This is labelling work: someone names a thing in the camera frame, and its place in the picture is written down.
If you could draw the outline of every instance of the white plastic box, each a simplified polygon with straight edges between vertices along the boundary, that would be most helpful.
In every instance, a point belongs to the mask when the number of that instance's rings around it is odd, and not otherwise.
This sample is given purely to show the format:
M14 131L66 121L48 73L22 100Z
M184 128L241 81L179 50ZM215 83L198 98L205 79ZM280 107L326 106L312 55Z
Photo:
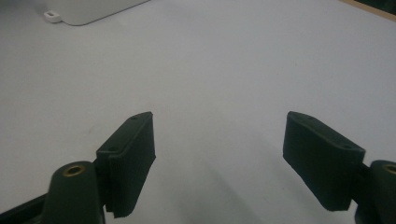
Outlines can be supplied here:
M47 21L64 21L70 25L84 25L148 0L46 0Z

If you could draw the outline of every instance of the black plastic mount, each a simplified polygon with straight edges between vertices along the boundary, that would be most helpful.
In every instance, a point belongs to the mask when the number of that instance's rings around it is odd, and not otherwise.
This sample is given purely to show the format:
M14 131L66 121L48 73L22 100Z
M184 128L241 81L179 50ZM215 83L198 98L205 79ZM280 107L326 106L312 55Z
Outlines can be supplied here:
M396 163L364 165L365 150L311 116L289 112L283 157L330 211L358 205L360 224L396 223Z
M103 224L104 205L114 217L131 214L155 160L151 112L127 119L96 155L59 168L47 194L1 214L0 224Z

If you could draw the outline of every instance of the white table surface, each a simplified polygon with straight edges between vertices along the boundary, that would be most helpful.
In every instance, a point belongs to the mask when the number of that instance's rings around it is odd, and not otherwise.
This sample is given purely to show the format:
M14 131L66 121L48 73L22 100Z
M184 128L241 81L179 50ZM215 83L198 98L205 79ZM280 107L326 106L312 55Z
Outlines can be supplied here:
M107 223L354 223L282 159L291 110L396 161L396 22L337 0L152 0L80 27L44 11L0 0L0 212L145 111L157 160Z

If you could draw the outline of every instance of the screw hole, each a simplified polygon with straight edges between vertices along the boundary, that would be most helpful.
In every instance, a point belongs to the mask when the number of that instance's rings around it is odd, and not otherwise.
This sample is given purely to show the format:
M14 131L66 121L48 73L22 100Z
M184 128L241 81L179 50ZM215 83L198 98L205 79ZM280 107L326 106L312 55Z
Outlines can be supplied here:
M70 177L70 176L74 176L74 175L79 175L84 171L85 171L85 166L74 165L74 166L68 167L64 170L64 176Z
M384 168L393 175L396 175L396 165L393 164L386 164Z

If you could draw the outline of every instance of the brass nut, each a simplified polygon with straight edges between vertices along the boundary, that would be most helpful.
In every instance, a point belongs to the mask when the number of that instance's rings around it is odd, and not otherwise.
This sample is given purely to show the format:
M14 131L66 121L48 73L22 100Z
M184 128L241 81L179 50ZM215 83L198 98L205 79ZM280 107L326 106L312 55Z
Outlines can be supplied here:
M386 164L383 167L384 167L384 169L386 169L391 174L396 175L396 165Z
M83 173L85 171L85 166L83 165L73 165L64 169L63 175L66 177L75 176Z

